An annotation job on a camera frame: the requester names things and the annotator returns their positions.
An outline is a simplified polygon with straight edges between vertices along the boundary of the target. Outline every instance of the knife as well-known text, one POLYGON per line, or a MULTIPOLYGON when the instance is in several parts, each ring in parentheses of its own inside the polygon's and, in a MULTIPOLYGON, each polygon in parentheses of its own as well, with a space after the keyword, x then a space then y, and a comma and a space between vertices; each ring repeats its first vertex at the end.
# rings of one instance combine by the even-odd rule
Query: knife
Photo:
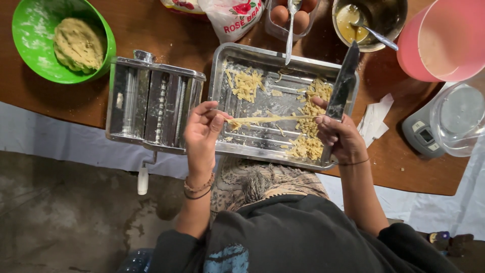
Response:
MULTIPOLYGON (((353 41, 350 46, 345 59, 343 60, 342 67, 337 75, 337 81, 335 82, 330 101, 328 102, 327 111, 325 115, 328 117, 342 122, 343 111, 347 104, 347 98, 349 92, 354 89, 356 85, 356 78, 354 76, 357 65, 359 63, 359 45, 353 41)), ((332 146, 323 146, 322 156, 320 157, 320 164, 322 167, 326 166, 330 162, 330 155, 332 153, 332 146)))

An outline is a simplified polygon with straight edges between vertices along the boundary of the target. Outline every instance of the plastic bottle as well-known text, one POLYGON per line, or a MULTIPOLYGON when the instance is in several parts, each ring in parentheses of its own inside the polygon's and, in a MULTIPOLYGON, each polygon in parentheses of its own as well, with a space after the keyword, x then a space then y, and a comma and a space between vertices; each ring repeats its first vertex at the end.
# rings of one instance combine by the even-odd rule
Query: plastic bottle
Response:
POLYGON ((153 254, 153 248, 140 248, 130 254, 123 260, 116 273, 133 272, 145 273, 148 271, 149 262, 153 254))

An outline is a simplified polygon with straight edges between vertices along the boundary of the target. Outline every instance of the egg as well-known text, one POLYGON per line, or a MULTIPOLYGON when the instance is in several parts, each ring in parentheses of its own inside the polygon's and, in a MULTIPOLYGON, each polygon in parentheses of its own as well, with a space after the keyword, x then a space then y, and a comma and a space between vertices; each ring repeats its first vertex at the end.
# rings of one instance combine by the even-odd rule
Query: egg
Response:
POLYGON ((300 10, 310 13, 317 6, 317 0, 302 0, 302 6, 300 10))
POLYGON ((293 33, 298 35, 303 33, 310 23, 310 16, 304 11, 298 11, 295 13, 293 22, 293 33))
POLYGON ((287 0, 276 0, 276 3, 278 3, 278 5, 282 5, 282 6, 288 6, 288 1, 287 0))
POLYGON ((280 27, 288 21, 288 10, 285 6, 276 6, 270 13, 271 22, 280 27))

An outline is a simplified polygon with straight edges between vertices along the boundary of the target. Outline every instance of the pink bucket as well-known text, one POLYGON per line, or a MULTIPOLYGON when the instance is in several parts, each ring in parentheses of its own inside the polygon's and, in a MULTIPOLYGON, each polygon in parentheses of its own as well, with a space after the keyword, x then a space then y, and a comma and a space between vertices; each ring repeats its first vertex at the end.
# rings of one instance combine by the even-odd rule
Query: pink bucket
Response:
POLYGON ((399 65, 425 82, 473 77, 485 68, 484 21, 484 0, 436 0, 404 26, 399 65))

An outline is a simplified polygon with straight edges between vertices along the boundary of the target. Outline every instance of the dark sleeve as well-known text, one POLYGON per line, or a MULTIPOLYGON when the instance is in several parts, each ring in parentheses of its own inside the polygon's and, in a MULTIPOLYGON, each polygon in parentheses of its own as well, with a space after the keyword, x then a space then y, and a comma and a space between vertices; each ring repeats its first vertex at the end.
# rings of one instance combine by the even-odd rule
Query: dark sleeve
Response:
POLYGON ((411 226, 395 223, 377 237, 399 258, 428 273, 459 273, 460 271, 421 237, 411 226))
POLYGON ((148 273, 194 272, 204 257, 205 239, 168 230, 160 234, 148 273))

